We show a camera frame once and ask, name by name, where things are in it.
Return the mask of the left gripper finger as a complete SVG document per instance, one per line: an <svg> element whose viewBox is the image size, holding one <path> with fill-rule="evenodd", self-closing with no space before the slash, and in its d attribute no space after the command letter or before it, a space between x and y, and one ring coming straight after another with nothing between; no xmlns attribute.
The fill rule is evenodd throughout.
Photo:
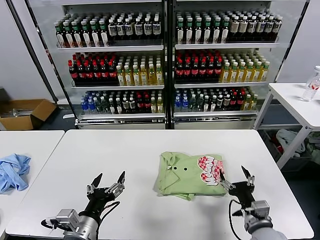
<svg viewBox="0 0 320 240"><path fill-rule="evenodd" d="M125 189L125 171L121 173L116 183L114 183L111 187L109 187L105 193L108 194L121 194L123 190Z"/></svg>
<svg viewBox="0 0 320 240"><path fill-rule="evenodd" d="M96 178L94 178L94 180L92 181L92 183L90 185L87 185L86 187L86 193L89 194L93 194L94 190L99 186L101 178L103 176L103 173L100 173Z"/></svg>

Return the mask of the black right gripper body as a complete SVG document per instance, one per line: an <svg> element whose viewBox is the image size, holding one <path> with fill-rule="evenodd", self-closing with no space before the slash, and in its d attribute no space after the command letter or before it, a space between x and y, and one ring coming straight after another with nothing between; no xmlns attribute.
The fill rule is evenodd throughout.
<svg viewBox="0 0 320 240"><path fill-rule="evenodd" d="M237 197L242 208L251 207L252 202L255 201L252 193L254 192L255 186L248 183L247 181L235 182L232 187L228 190L231 196Z"/></svg>

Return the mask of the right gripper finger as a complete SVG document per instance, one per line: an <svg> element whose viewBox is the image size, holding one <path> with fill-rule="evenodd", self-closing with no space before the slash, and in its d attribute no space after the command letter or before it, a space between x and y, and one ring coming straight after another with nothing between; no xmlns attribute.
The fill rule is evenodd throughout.
<svg viewBox="0 0 320 240"><path fill-rule="evenodd" d="M253 186L254 185L254 181L255 181L255 176L251 175L250 172L242 165L241 169L247 179L247 185L248 186Z"/></svg>
<svg viewBox="0 0 320 240"><path fill-rule="evenodd" d="M224 174L223 173L220 173L220 184L223 186L223 188L229 192L230 190L233 190L235 189L235 186L230 183L229 181L227 181L224 177Z"/></svg>

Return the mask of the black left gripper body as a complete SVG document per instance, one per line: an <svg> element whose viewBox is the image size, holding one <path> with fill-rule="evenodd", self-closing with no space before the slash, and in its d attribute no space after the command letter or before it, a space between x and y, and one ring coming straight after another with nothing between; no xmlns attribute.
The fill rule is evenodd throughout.
<svg viewBox="0 0 320 240"><path fill-rule="evenodd" d="M90 218L100 218L103 211L119 205L120 202L116 201L109 205L107 203L115 200L114 194L105 193L107 188L96 188L92 194L87 194L89 200L85 209L79 213L80 216L87 216Z"/></svg>

